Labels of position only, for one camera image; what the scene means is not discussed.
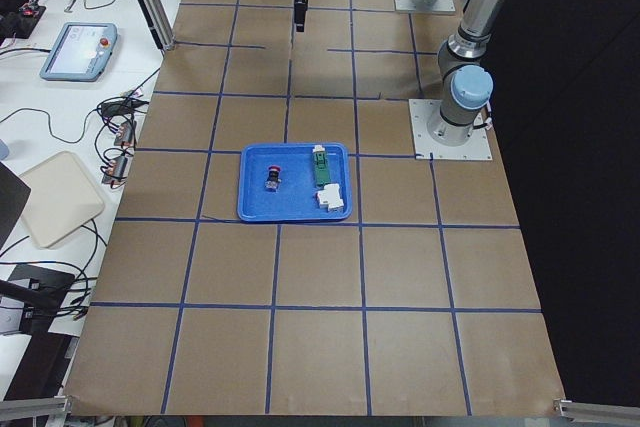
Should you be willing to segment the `blue plastic tray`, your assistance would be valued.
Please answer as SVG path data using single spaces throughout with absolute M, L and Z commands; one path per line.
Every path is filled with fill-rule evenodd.
M 331 183 L 339 183 L 345 207 L 326 212 L 318 206 L 312 149 L 325 147 Z M 265 189 L 268 167 L 281 168 L 276 192 Z M 263 143 L 245 147 L 240 157 L 237 213 L 245 222 L 292 223 L 339 221 L 353 210 L 348 151 L 341 143 Z

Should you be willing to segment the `beige plastic tray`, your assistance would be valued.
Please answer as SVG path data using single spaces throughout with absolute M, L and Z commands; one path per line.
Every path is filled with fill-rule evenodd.
M 59 152 L 19 178 L 31 189 L 21 219 L 38 247 L 51 247 L 104 210 L 96 182 L 72 152 Z

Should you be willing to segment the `black laptop corner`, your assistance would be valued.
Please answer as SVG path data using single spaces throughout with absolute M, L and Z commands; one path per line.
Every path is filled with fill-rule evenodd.
M 3 246 L 27 204 L 31 189 L 4 164 L 0 171 L 0 245 Z

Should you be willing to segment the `white circuit breaker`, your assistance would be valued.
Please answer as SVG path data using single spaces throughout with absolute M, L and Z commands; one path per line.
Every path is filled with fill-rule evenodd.
M 315 193 L 318 206 L 326 212 L 342 212 L 345 207 L 339 183 L 324 185 Z

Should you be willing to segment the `red black push button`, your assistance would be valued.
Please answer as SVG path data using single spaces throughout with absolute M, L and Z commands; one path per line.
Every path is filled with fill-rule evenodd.
M 265 181 L 265 189 L 267 191 L 276 192 L 279 189 L 281 168 L 277 165 L 271 165 L 268 167 L 268 175 Z

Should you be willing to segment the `near teach pendant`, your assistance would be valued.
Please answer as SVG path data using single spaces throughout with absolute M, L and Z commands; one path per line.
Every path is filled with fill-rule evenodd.
M 113 23 L 67 22 L 39 76 L 46 81 L 94 82 L 105 70 L 117 40 Z

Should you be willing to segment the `green terminal block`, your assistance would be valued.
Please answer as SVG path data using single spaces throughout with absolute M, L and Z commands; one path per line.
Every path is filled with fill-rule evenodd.
M 315 185 L 324 187 L 331 183 L 329 160 L 324 146 L 315 145 L 312 149 Z

